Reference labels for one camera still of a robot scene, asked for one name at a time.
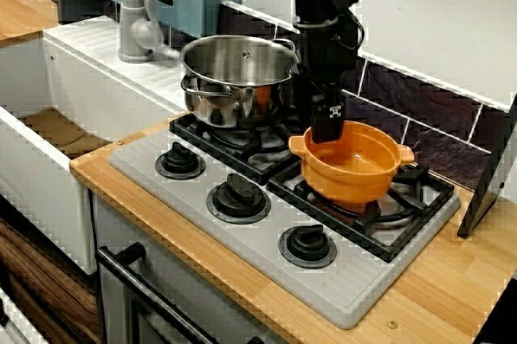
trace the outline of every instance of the burner grate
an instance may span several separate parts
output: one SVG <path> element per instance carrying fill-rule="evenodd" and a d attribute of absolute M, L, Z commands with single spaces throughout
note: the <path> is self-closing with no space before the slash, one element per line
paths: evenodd
<path fill-rule="evenodd" d="M 260 131 L 250 132 L 250 139 L 243 146 L 239 149 L 232 149 L 234 146 L 227 146 L 224 143 L 218 143 L 216 138 L 213 139 L 212 128 L 198 120 L 193 114 L 172 120 L 169 130 L 260 185 L 266 184 L 271 177 L 298 160 L 297 156 L 288 152 L 284 157 L 261 169 L 249 162 L 254 155 L 266 152 L 263 148 Z M 282 125 L 276 125 L 272 131 L 283 141 L 292 135 L 287 129 L 283 129 Z M 276 149 L 268 151 L 277 153 Z"/>
<path fill-rule="evenodd" d="M 393 182 L 414 186 L 416 198 L 403 195 L 394 189 L 390 189 L 389 195 L 397 201 L 404 210 L 397 214 L 387 216 L 380 214 L 380 208 L 377 202 L 368 203 L 364 213 L 361 214 L 337 207 L 332 203 L 332 211 L 337 212 L 339 216 L 317 206 L 309 200 L 309 195 L 313 194 L 319 200 L 321 200 L 321 196 L 319 195 L 318 197 L 318 194 L 305 181 L 298 183 L 294 189 L 285 185 L 286 181 L 295 178 L 301 173 L 301 162 L 290 165 L 287 169 L 278 173 L 267 183 L 267 189 L 290 203 L 293 207 L 318 220 L 336 233 L 369 251 L 371 254 L 381 258 L 385 262 L 391 262 L 429 219 L 452 197 L 454 186 L 439 180 L 427 172 L 428 168 L 423 165 L 416 167 L 404 166 L 399 170 L 399 174 L 395 176 Z M 438 197 L 429 205 L 422 202 L 423 186 L 429 186 L 439 192 Z M 399 221 L 408 219 L 411 216 L 413 220 L 390 245 L 386 245 L 368 234 L 368 231 L 374 224 Z"/>

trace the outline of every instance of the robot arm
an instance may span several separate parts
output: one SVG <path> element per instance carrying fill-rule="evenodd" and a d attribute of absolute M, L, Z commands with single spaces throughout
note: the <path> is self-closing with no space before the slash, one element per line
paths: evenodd
<path fill-rule="evenodd" d="M 364 30 L 351 13 L 359 0 L 295 0 L 293 26 L 302 35 L 301 62 L 292 69 L 296 110 L 311 126 L 316 143 L 335 141 L 343 132 L 343 72 L 355 69 Z"/>

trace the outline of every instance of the stainless steel pot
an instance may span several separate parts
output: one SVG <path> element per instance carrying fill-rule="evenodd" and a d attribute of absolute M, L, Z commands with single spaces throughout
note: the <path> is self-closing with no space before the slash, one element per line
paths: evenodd
<path fill-rule="evenodd" d="M 291 50 L 276 41 L 288 44 Z M 216 128 L 253 130 L 280 120 L 292 101 L 290 40 L 210 36 L 181 51 L 189 111 Z"/>

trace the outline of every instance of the orange pot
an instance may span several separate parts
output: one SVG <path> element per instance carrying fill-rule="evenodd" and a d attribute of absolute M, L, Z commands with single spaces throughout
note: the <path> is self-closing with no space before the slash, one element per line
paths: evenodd
<path fill-rule="evenodd" d="M 317 193 L 357 212 L 385 195 L 398 168 L 414 161 L 407 146 L 352 121 L 345 121 L 337 141 L 315 144 L 309 128 L 303 136 L 292 136 L 289 148 L 301 157 L 301 173 Z"/>

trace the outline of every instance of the black oven handle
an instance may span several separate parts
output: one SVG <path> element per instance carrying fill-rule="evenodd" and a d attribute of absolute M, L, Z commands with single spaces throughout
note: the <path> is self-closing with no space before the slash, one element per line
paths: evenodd
<path fill-rule="evenodd" d="M 97 249 L 95 254 L 100 264 L 165 319 L 168 324 L 177 329 L 187 340 L 196 344 L 217 344 L 215 338 L 207 334 L 168 299 L 151 287 L 140 275 L 127 267 L 144 256 L 145 248 L 139 242 L 129 246 L 117 255 L 114 255 L 106 246 Z"/>

